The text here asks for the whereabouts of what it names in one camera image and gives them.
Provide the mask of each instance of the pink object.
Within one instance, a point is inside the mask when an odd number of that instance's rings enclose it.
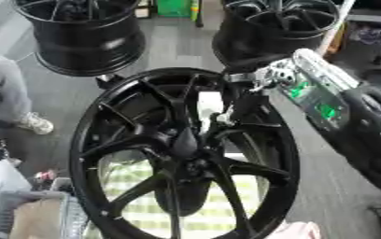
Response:
[[[319,227],[314,222],[293,222],[282,224],[266,239],[320,239]]]
[[[35,174],[34,178],[38,183],[42,183],[46,180],[54,180],[57,177],[57,174],[54,170],[49,169],[47,172],[39,172]]]

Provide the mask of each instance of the floor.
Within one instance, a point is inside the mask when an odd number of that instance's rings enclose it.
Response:
[[[159,67],[194,66],[222,68],[211,50],[211,39],[219,26],[220,8],[207,1],[206,26],[196,29],[185,19],[142,20],[147,51],[124,76]],[[63,77],[38,64],[30,53],[35,48],[30,24],[0,0],[0,54],[20,60],[36,111],[55,123],[55,133],[36,136],[20,130],[0,131],[8,138],[14,155],[27,160],[22,172],[58,168],[66,175],[69,142],[78,120],[101,93],[92,78]],[[315,221],[323,238],[381,239],[376,217],[367,210],[381,202],[381,192],[370,185],[345,159],[336,154],[286,99],[272,94],[275,105],[296,136],[302,158],[302,181],[289,220]]]

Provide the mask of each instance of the black alloy wheel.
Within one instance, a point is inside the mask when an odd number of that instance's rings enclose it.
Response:
[[[296,49],[314,49],[339,18],[332,0],[222,0],[224,21],[213,48],[225,65]]]
[[[170,217],[170,238],[182,238],[180,218],[201,208],[213,182],[226,195],[235,218],[235,228],[218,239],[263,238],[288,213],[297,192],[300,162],[285,121],[264,104],[233,127],[213,123],[200,134],[198,91],[221,91],[225,104],[239,92],[223,84],[218,73],[166,68],[127,78],[104,92],[84,114],[72,141],[70,175],[85,212],[106,237],[159,238],[135,227],[121,213],[133,200],[155,192]],[[247,161],[226,157],[229,144]],[[96,168],[105,156],[126,150],[142,152],[152,176],[109,201]],[[233,175],[268,181],[264,200],[252,217],[247,216]]]
[[[36,58],[73,77],[116,72],[143,53],[138,0],[12,0],[34,26]]]

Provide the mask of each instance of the gray pants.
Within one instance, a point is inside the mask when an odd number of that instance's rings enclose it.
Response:
[[[16,122],[31,111],[31,100],[28,98],[25,82],[18,65],[0,56],[0,120]]]

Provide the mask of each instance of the robotic arm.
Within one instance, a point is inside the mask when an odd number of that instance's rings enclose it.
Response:
[[[310,49],[254,72],[227,74],[229,82],[250,81],[252,89],[217,120],[234,124],[255,106],[259,93],[278,89],[349,163],[381,189],[381,88],[358,82]]]

